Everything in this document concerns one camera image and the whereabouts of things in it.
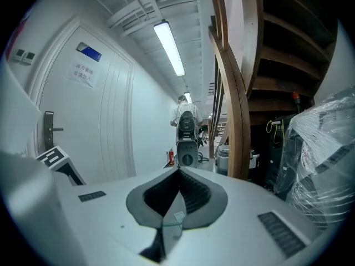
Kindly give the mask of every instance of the red fire extinguisher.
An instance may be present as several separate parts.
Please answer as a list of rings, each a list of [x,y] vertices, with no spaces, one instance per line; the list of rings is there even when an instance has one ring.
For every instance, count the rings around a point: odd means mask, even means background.
[[[170,149],[169,151],[169,165],[173,166],[174,165],[174,152],[173,148]]]

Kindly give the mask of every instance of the door frame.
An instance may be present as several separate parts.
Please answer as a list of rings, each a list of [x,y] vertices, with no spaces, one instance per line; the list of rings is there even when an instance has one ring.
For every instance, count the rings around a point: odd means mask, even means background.
[[[72,36],[72,34],[79,28],[85,29],[87,32],[96,37],[99,41],[109,47],[118,56],[122,57],[125,61],[130,64],[128,81],[125,92],[125,102],[124,102],[124,144],[126,147],[125,158],[127,173],[129,177],[136,176],[134,158],[133,158],[133,145],[132,145],[132,133],[131,133],[131,107],[132,107],[132,89],[133,89],[133,78],[136,62],[132,59],[116,42],[106,35],[102,30],[93,26],[90,22],[82,19],[78,15],[72,16],[68,19],[64,25],[57,31],[52,40],[46,46],[44,53],[40,56],[40,61],[35,71],[31,76],[31,84],[27,91],[30,99],[34,102],[36,107],[39,108],[40,100],[42,98],[42,93],[44,90],[44,85],[55,62],[58,54],[64,47],[65,43]],[[29,139],[27,144],[27,156],[36,158],[39,155],[38,150],[38,125],[36,125],[33,130],[33,135]]]

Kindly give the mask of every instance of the door handle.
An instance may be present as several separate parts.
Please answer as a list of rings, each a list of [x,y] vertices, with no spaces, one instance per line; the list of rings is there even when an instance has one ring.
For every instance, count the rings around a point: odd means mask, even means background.
[[[46,111],[44,113],[44,148],[46,151],[54,147],[53,132],[63,131],[63,128],[53,128],[54,112]]]

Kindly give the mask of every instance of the hair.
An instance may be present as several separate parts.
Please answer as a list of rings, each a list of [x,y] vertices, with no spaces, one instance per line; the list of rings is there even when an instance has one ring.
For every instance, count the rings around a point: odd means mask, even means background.
[[[187,101],[187,98],[184,96],[184,95],[180,95],[179,98],[178,98],[179,101],[183,101],[183,100],[186,100]]]

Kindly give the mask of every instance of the white shirt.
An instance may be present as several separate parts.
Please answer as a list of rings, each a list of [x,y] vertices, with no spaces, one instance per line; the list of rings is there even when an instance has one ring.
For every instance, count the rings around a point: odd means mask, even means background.
[[[171,122],[179,123],[180,116],[186,111],[190,111],[194,118],[196,118],[197,123],[202,122],[202,116],[199,109],[194,104],[187,103],[186,100],[182,101],[176,108],[173,109],[173,115],[171,117]]]

